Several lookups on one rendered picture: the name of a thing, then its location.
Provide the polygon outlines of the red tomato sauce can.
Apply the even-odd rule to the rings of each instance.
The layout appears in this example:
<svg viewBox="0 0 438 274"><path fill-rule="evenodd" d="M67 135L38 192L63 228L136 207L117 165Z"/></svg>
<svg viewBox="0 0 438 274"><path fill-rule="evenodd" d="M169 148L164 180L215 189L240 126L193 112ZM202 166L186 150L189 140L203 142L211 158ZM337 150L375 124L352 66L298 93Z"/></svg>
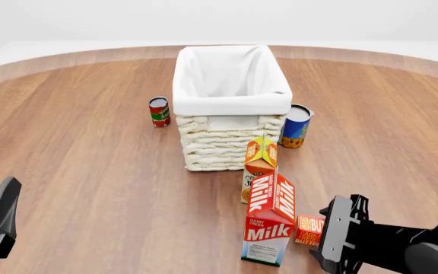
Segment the red tomato sauce can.
<svg viewBox="0 0 438 274"><path fill-rule="evenodd" d="M165 97L153 97L149 100L149 109L155 127L163 128L170 124L170 109Z"/></svg>

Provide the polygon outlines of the red butter box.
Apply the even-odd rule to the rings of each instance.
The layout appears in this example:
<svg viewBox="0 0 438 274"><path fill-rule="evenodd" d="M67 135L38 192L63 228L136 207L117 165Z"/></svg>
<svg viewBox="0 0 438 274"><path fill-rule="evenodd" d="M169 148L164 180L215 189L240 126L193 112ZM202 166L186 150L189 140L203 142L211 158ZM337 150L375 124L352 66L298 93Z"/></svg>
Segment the red butter box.
<svg viewBox="0 0 438 274"><path fill-rule="evenodd" d="M298 215L295 224L295 242L298 244L319 246L324 223L324 218Z"/></svg>

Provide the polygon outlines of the white woven basket with liner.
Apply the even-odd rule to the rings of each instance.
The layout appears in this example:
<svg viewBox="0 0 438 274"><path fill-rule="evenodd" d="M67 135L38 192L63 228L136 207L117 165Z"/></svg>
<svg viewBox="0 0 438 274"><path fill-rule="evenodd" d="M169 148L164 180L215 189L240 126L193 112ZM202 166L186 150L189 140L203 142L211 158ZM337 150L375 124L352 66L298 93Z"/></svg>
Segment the white woven basket with liner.
<svg viewBox="0 0 438 274"><path fill-rule="evenodd" d="M292 97L267 46L182 49L173 76L173 113L186 169L242 170L250 141L279 140Z"/></svg>

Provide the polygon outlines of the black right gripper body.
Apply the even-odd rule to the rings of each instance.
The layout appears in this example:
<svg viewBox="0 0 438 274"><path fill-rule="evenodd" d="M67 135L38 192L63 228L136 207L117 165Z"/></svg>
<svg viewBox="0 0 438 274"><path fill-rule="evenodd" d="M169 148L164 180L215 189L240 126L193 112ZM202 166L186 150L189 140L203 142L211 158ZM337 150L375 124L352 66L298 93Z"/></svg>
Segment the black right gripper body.
<svg viewBox="0 0 438 274"><path fill-rule="evenodd" d="M357 274L362 262L355 255L355 236L362 221L369 220L368 198L353 194L349 198L335 196L325 217L319 251L329 262L329 274Z"/></svg>

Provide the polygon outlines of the orange juice carton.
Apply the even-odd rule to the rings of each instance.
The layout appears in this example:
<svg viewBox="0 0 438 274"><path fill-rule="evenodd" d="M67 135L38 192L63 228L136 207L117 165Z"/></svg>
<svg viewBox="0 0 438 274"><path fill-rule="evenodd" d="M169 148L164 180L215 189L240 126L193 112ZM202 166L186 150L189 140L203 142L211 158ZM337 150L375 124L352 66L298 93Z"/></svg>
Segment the orange juice carton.
<svg viewBox="0 0 438 274"><path fill-rule="evenodd" d="M241 191L241 202L249 201L252 180L273 173L277 168L278 148L276 143L266 137L250 141L246 148L245 167Z"/></svg>

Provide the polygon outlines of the blue printed food can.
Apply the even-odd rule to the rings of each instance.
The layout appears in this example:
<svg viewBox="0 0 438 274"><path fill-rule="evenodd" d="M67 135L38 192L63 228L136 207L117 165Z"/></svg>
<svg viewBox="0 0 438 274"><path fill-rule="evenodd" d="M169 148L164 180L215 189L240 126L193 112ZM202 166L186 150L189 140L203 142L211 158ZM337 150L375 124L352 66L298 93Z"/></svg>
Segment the blue printed food can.
<svg viewBox="0 0 438 274"><path fill-rule="evenodd" d="M299 104L291 104L278 143L285 148L300 148L303 145L313 111Z"/></svg>

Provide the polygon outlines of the red and white milk carton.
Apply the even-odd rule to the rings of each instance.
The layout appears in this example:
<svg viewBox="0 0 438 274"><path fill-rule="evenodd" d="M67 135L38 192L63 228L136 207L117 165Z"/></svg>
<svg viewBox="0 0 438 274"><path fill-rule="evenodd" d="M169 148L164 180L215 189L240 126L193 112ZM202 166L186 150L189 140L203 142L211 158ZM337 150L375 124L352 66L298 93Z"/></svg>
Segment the red and white milk carton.
<svg viewBox="0 0 438 274"><path fill-rule="evenodd" d="M241 260L279 267L295 225L294 185L277 171L252 181Z"/></svg>

